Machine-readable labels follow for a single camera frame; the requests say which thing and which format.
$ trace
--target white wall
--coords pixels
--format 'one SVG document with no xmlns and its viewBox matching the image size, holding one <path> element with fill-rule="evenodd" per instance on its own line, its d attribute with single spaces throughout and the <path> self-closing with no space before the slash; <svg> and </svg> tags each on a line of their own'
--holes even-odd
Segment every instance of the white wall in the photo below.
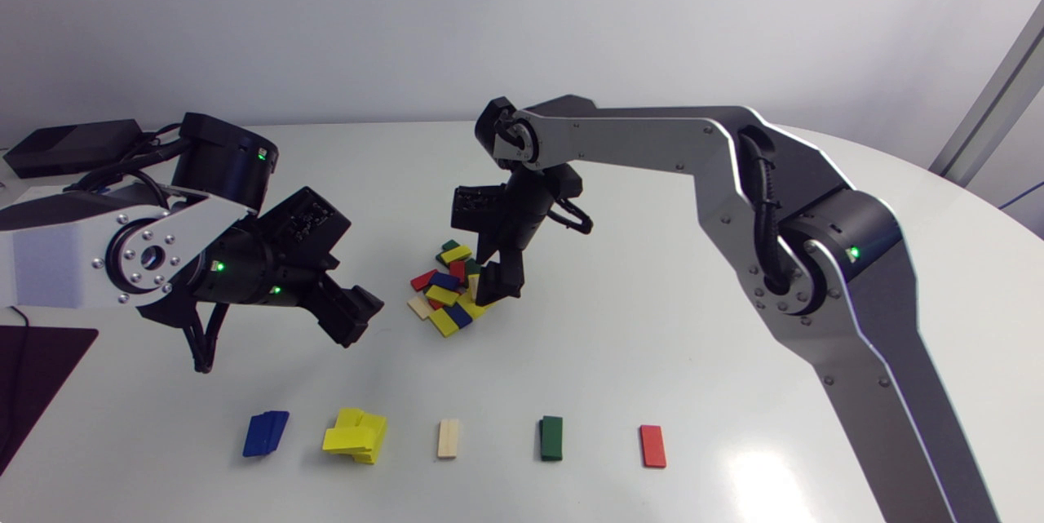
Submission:
<svg viewBox="0 0 1044 523">
<path fill-rule="evenodd" d="M 0 0 L 0 140 L 184 111 L 242 125 L 473 118 L 496 95 L 575 92 L 746 103 L 927 166 L 1037 2 Z"/>
</svg>

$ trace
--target metal frame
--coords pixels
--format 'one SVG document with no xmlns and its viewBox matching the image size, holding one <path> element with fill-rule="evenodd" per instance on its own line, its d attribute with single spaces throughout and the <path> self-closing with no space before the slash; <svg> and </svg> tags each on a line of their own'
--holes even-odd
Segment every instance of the metal frame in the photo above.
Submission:
<svg viewBox="0 0 1044 523">
<path fill-rule="evenodd" d="M 1044 86 L 1044 0 L 928 170 L 967 186 Z"/>
</svg>

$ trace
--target stack of yellow blocks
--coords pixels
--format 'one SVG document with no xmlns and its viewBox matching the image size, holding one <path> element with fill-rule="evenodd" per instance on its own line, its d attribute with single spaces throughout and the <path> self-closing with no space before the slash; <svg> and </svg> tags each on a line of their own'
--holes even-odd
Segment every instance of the stack of yellow blocks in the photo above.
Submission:
<svg viewBox="0 0 1044 523">
<path fill-rule="evenodd" d="M 337 412 L 333 429 L 328 429 L 323 437 L 323 451 L 349 454 L 359 463 L 376 463 L 385 429 L 387 418 L 346 407 Z"/>
</svg>

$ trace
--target green block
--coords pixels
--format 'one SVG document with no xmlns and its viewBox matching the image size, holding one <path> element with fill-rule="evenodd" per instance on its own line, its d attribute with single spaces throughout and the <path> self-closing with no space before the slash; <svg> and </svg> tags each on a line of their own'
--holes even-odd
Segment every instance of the green block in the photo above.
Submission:
<svg viewBox="0 0 1044 523">
<path fill-rule="evenodd" d="M 540 420 L 540 459 L 562 460 L 562 418 L 544 415 Z"/>
<path fill-rule="evenodd" d="M 469 258 L 467 262 L 464 263 L 464 275 L 465 277 L 471 277 L 471 275 L 480 275 L 482 272 L 481 263 L 476 262 L 474 258 Z"/>
</svg>

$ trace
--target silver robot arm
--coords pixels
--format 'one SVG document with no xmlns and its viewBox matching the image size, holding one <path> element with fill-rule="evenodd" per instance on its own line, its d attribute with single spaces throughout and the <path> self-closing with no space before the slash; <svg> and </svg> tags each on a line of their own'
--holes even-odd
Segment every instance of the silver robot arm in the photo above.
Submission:
<svg viewBox="0 0 1044 523">
<path fill-rule="evenodd" d="M 519 295 L 525 244 L 552 203 L 582 191 L 570 160 L 690 174 L 701 227 L 773 336 L 814 369 L 884 519 L 998 520 L 918 333 L 898 221 L 818 148 L 748 108 L 598 110 L 578 96 L 527 110 L 495 99 L 476 137 L 513 171 L 454 198 L 453 225 L 479 233 L 480 262 L 501 253 L 480 299 Z"/>
</svg>

